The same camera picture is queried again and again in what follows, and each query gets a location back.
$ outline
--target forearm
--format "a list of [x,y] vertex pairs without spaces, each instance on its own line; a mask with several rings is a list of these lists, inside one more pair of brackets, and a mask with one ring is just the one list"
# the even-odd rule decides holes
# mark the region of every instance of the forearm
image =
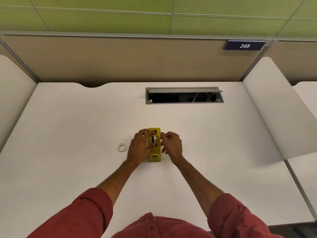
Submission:
[[178,159],[175,165],[187,181],[204,214],[208,217],[211,205],[224,192],[202,176],[184,157]]
[[125,183],[136,168],[137,165],[127,160],[124,161],[120,167],[100,183],[97,188],[104,190],[109,195],[112,204],[114,205]]

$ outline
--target hand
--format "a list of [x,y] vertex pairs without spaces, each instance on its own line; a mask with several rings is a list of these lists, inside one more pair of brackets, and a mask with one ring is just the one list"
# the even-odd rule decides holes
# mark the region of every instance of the hand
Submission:
[[154,134],[154,131],[149,131],[147,128],[135,134],[133,140],[131,140],[128,157],[126,158],[129,163],[138,166],[147,159],[156,143],[152,143],[146,148],[146,142],[148,137]]
[[183,158],[182,140],[179,135],[173,132],[167,132],[166,134],[161,132],[161,146],[164,146],[162,153],[169,155],[171,161],[176,164]]

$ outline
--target white desk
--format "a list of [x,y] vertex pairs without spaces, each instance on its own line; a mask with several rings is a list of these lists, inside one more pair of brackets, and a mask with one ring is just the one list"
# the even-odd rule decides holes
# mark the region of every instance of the white desk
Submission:
[[[224,103],[145,104],[146,87],[195,86],[219,87]],[[313,221],[242,83],[39,83],[0,154],[2,236],[25,237],[98,185],[126,158],[117,146],[150,127],[177,132],[186,159],[268,225]],[[166,155],[133,172],[104,236],[147,212],[208,229]]]
[[[317,82],[300,82],[293,88],[317,118]],[[287,161],[302,186],[309,200],[311,212],[317,220],[317,153],[288,159]]]

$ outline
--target shirt sleeve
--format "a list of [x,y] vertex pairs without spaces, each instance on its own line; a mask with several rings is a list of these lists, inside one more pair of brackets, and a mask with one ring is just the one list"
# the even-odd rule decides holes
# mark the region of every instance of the shirt sleeve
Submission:
[[100,238],[112,214],[113,205],[108,194],[102,189],[90,188],[27,238]]
[[267,225],[230,194],[212,204],[208,225],[218,238],[282,238],[271,234]]

